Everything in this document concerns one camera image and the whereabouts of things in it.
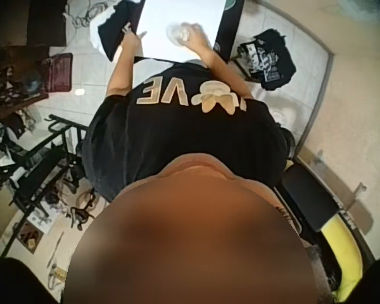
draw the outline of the paper on floor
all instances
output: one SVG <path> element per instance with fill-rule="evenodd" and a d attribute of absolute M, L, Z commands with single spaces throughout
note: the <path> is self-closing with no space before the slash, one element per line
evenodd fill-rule
<path fill-rule="evenodd" d="M 167 37 L 167 27 L 174 23 L 198 23 L 203 27 L 210 44 L 217 38 L 225 0 L 146 0 L 137 33 L 142 38 L 143 55 L 176 62 L 199 57 L 185 47 L 175 46 Z"/>

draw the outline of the wall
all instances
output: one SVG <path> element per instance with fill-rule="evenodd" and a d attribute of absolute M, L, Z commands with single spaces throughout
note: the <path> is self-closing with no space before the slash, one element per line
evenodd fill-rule
<path fill-rule="evenodd" d="M 371 217 L 365 239 L 380 257 L 380 22 L 340 14 L 336 0 L 272 0 L 333 53 L 329 85 L 301 151 L 305 160 L 324 151 L 326 182 L 345 199 L 360 182 L 360 204 Z"/>

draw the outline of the black shirt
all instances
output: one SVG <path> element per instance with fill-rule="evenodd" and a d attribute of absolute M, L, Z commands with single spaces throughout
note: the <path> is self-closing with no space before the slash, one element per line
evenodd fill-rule
<path fill-rule="evenodd" d="M 87 178 L 108 201 L 188 153 L 212 155 L 234 174 L 274 187 L 287 152 L 264 103 L 243 100 L 191 63 L 155 75 L 126 97 L 106 98 L 82 150 Z"/>

